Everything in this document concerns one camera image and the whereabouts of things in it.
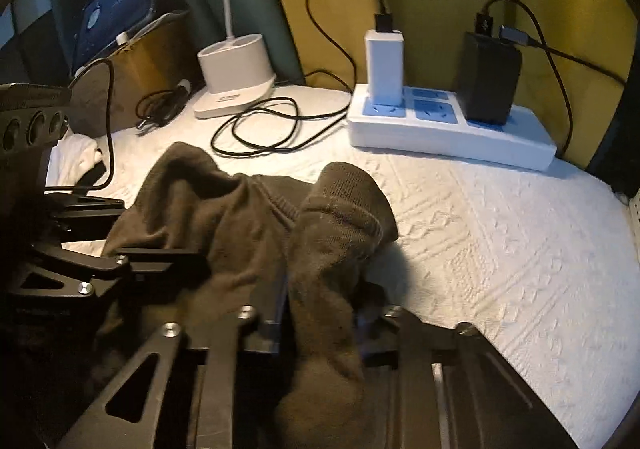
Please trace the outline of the brown knit garment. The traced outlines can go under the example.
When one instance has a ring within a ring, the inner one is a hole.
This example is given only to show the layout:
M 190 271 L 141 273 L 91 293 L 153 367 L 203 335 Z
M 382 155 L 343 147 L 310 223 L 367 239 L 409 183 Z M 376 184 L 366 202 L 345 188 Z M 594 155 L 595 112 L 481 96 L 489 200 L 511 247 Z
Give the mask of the brown knit garment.
M 230 175 L 198 147 L 172 144 L 153 165 L 134 204 L 108 234 L 104 254 L 123 247 L 189 249 L 210 275 L 160 318 L 201 325 L 238 310 L 258 283 L 288 280 L 298 358 L 276 410 L 288 448 L 356 448 L 369 434 L 373 403 L 364 387 L 354 311 L 364 272 L 398 237 L 390 203 L 357 166 L 332 162 L 311 184 L 286 176 Z

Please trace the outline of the cardboard box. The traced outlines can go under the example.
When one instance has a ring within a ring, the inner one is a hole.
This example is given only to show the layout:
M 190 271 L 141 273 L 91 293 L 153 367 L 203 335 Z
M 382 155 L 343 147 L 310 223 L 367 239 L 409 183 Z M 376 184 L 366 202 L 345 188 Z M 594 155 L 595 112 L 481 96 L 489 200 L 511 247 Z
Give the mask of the cardboard box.
M 67 108 L 70 129 L 96 138 L 105 134 L 106 123 L 114 132 L 132 128 L 140 121 L 143 97 L 171 90 L 183 80 L 194 90 L 200 88 L 203 76 L 188 22 L 186 16 L 165 21 L 108 56 L 114 71 L 110 110 L 105 109 L 107 66 L 97 65 L 84 73 L 72 88 Z

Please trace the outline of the tablet with dark screen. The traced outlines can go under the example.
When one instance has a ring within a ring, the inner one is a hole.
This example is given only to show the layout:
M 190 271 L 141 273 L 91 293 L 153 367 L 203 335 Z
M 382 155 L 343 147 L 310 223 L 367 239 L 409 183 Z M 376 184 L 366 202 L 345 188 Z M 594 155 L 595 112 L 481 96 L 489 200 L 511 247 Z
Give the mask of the tablet with dark screen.
M 158 0 L 90 2 L 82 11 L 70 70 L 75 73 L 88 62 L 113 53 L 120 46 L 119 35 L 132 38 L 154 19 L 157 7 Z

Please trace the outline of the white power strip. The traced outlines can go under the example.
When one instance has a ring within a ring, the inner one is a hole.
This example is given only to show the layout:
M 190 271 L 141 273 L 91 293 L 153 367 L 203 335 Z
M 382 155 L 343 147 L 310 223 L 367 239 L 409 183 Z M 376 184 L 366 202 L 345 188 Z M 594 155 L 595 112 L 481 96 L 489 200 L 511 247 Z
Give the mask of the white power strip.
M 372 102 L 366 84 L 352 94 L 352 146 L 484 161 L 544 172 L 556 146 L 532 110 L 514 105 L 506 123 L 466 120 L 453 92 L 404 88 L 398 106 Z

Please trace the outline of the white desk lamp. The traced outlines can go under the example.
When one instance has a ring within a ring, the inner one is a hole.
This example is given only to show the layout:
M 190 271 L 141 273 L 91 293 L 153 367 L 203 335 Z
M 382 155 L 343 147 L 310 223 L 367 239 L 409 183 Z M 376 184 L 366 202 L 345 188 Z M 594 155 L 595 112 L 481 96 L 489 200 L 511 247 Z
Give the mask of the white desk lamp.
M 247 109 L 268 95 L 276 80 L 264 37 L 259 33 L 235 36 L 231 0 L 221 1 L 226 38 L 198 52 L 206 83 L 206 93 L 193 105 L 198 120 Z

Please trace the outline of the black charger adapter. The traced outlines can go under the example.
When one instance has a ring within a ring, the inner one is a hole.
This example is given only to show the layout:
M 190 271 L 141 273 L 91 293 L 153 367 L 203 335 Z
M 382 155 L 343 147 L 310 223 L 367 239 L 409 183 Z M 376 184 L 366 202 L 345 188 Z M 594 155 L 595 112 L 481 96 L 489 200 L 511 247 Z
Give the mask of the black charger adapter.
M 490 36 L 465 33 L 456 94 L 466 120 L 506 124 L 522 62 L 522 54 L 515 46 Z

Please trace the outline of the white charger adapter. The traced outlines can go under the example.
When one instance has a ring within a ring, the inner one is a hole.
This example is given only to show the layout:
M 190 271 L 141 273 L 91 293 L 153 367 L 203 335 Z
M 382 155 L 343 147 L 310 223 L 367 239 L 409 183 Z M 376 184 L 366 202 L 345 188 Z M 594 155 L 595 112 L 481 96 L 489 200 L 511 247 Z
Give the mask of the white charger adapter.
M 372 102 L 398 107 L 404 88 L 404 36 L 369 30 L 366 43 L 368 92 Z

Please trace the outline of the yellow curtain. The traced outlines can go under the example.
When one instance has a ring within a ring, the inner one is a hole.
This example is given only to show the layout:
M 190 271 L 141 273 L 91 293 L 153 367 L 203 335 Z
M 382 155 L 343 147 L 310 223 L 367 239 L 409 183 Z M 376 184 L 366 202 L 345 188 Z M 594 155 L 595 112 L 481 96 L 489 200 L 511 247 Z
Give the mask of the yellow curtain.
M 378 0 L 281 0 L 309 83 L 338 88 L 366 76 L 363 35 Z M 542 30 L 563 57 L 549 65 L 526 48 L 516 100 L 532 108 L 567 160 L 586 166 L 622 96 L 636 45 L 626 0 L 385 0 L 405 38 L 408 84 L 454 85 L 459 50 L 476 13 L 489 5 L 497 24 Z

